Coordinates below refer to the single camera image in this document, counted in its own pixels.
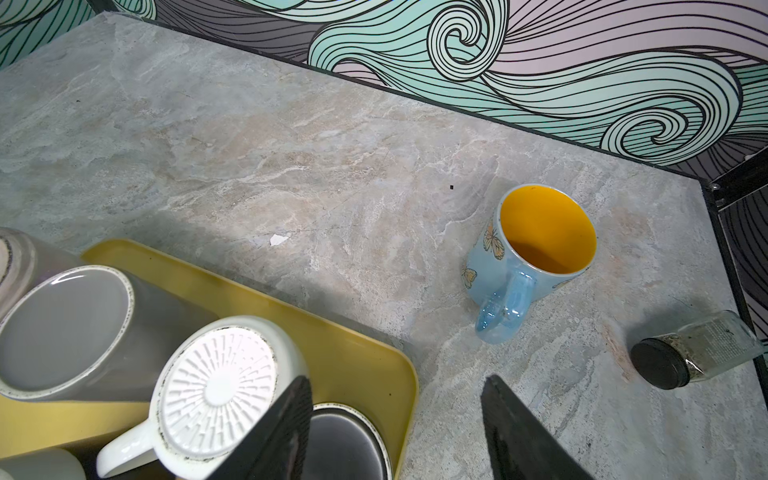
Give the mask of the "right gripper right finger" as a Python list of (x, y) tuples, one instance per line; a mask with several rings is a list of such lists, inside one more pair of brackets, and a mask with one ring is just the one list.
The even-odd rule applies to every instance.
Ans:
[(582, 468), (497, 375), (481, 394), (485, 438), (495, 479), (589, 479)]

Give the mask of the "grey ceramic mug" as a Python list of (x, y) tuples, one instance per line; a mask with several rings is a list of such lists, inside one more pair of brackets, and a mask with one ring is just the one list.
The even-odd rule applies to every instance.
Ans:
[(147, 402), (166, 362), (217, 314), (127, 271), (54, 275), (1, 321), (1, 394), (23, 402)]

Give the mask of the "pink ceramic mug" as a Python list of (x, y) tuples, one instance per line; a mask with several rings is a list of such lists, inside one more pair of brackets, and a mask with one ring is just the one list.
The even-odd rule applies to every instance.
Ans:
[(1, 228), (1, 317), (55, 274), (83, 266), (76, 255), (22, 231)]

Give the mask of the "blue butterfly mug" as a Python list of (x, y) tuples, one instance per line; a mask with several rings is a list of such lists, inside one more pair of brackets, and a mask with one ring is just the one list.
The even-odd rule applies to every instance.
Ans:
[(489, 344), (512, 339), (531, 305), (587, 271), (597, 247), (592, 221), (565, 193), (541, 184), (508, 191), (461, 268), (480, 307), (477, 336)]

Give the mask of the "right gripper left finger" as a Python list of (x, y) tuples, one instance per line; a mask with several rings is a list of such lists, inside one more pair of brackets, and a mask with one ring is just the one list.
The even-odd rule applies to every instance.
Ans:
[(312, 411), (310, 381), (298, 376), (209, 477), (299, 479), (306, 458)]

